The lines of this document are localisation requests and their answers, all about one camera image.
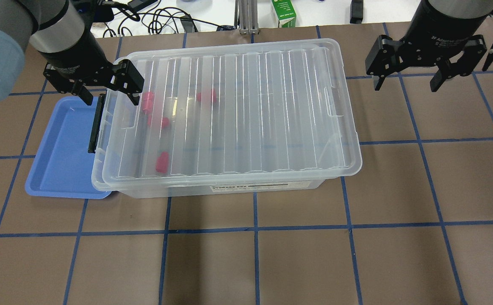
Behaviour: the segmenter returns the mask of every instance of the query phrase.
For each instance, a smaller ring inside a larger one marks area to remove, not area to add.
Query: table
[[[363,169],[318,189],[136,200],[30,197],[64,95],[28,48],[0,102],[0,304],[493,304],[493,66],[429,91],[373,90],[363,60],[407,23],[99,39],[137,50],[328,37],[340,43]],[[479,29],[493,40],[493,19]]]

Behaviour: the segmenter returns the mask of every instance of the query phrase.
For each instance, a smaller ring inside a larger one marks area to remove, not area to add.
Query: red object
[[[202,93],[201,92],[198,92],[198,94],[196,94],[196,100],[198,102],[202,102]],[[211,89],[211,103],[216,103],[216,91],[214,89]]]
[[[156,160],[156,171],[165,174],[167,172],[167,164],[169,164],[169,153],[164,151]]]
[[[162,118],[162,129],[166,128],[169,126],[169,119],[168,118]]]
[[[143,97],[141,99],[141,110],[149,115],[152,114],[152,108],[154,107],[154,93],[148,91],[143,93]]]

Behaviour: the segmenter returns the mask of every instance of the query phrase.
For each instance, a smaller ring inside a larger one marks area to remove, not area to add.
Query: blue plastic tray
[[[110,191],[97,191],[91,174],[94,154],[88,142],[97,99],[86,106],[78,97],[62,98],[55,106],[25,189],[32,196],[102,199]]]

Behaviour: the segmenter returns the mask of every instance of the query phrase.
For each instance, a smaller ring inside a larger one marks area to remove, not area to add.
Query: clear plastic storage box
[[[108,91],[92,184],[136,198],[314,189],[361,168],[330,39],[132,53],[139,106]]]

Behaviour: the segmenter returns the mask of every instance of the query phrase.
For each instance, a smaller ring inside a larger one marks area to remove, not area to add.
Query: white floor
[[[118,0],[128,3],[129,0]],[[292,0],[297,12],[297,27],[311,25],[346,25],[350,20],[351,0]],[[363,8],[363,23],[410,21],[420,0],[365,0]],[[161,0],[159,8],[175,6],[188,12],[194,19],[216,23],[218,25],[233,25],[235,0]],[[271,11],[271,0],[258,0],[258,24],[260,28],[277,26]],[[108,23],[117,31],[123,15],[117,15],[115,20]],[[139,22],[127,20],[123,23],[134,35],[147,35],[147,29]],[[200,31],[215,31],[216,27],[197,22]],[[92,27],[96,37],[102,37],[105,27]],[[163,33],[172,33],[171,27],[165,27]]]

